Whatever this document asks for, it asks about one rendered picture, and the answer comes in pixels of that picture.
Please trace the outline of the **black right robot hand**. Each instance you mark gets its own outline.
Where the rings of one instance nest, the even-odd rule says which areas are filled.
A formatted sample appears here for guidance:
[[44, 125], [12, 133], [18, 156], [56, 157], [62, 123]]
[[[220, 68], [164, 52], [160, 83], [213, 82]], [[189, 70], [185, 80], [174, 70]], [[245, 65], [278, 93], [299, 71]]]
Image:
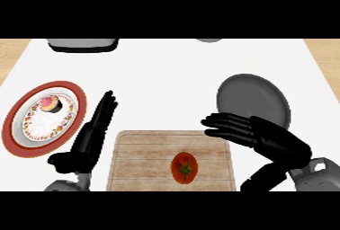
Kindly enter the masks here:
[[213, 113], [201, 120], [208, 137], [220, 137], [247, 146], [265, 156], [266, 164], [245, 180], [241, 191], [270, 191], [287, 179], [285, 173], [307, 166], [312, 151], [306, 142], [266, 119], [245, 118], [232, 113]]

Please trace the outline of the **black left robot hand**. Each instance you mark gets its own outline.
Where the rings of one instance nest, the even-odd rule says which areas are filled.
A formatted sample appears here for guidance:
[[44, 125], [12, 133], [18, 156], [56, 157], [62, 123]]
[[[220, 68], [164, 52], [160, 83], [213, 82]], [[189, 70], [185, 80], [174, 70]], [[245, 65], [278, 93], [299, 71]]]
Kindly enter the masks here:
[[92, 173], [98, 164], [106, 130], [118, 102], [112, 91], [106, 91], [98, 103], [92, 120], [83, 125], [69, 152], [56, 153], [47, 158], [58, 173]]

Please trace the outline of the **grey pan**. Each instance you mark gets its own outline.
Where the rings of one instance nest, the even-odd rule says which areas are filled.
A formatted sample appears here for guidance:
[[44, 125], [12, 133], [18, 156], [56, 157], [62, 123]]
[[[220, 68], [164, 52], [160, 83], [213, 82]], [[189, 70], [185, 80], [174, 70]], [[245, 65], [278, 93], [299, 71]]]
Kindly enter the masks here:
[[234, 113], [245, 118], [257, 116], [284, 128], [291, 124], [291, 109], [275, 84], [251, 74], [231, 76], [216, 93], [219, 112]]

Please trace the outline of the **pale wooden cutting board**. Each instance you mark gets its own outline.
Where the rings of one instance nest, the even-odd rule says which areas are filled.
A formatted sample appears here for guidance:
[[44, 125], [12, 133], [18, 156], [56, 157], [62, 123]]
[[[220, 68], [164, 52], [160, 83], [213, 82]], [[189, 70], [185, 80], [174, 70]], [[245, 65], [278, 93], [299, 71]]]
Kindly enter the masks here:
[[[171, 174], [171, 162], [180, 153], [189, 153], [198, 163], [189, 184], [180, 184]], [[200, 130], [121, 131], [106, 190], [235, 191], [229, 142]]]

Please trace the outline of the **red tomato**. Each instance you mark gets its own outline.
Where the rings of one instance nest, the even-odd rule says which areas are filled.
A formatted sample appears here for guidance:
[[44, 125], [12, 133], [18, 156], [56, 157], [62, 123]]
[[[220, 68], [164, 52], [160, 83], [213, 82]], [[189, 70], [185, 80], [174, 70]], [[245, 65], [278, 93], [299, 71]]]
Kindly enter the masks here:
[[170, 171], [177, 183], [192, 183], [198, 173], [198, 162], [192, 154], [182, 152], [174, 156]]

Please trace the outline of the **red-rimmed white plate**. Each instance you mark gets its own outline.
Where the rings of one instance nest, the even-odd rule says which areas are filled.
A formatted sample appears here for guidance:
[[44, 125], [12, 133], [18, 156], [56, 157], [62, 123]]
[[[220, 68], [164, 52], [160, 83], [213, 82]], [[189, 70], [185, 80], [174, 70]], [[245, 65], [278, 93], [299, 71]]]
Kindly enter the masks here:
[[[40, 100], [56, 95], [62, 109], [40, 109]], [[0, 92], [0, 147], [16, 157], [32, 158], [55, 151], [71, 139], [86, 117], [86, 93], [68, 81], [31, 90]]]

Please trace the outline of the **pink frosted cupcake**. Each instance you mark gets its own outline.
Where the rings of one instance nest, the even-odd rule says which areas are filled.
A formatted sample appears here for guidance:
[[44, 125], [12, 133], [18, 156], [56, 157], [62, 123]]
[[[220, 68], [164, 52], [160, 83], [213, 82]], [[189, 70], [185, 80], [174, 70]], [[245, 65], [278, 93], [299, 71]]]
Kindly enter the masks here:
[[40, 100], [40, 109], [44, 112], [56, 113], [62, 109], [62, 103], [56, 95], [49, 95]]

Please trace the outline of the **grey and black appliance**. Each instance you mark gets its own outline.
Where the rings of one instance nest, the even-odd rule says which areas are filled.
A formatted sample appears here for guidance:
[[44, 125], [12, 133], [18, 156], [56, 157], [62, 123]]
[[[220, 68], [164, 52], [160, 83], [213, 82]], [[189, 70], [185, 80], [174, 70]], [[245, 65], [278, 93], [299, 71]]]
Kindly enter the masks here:
[[56, 52], [99, 53], [111, 52], [118, 45], [117, 39], [47, 39], [47, 45]]

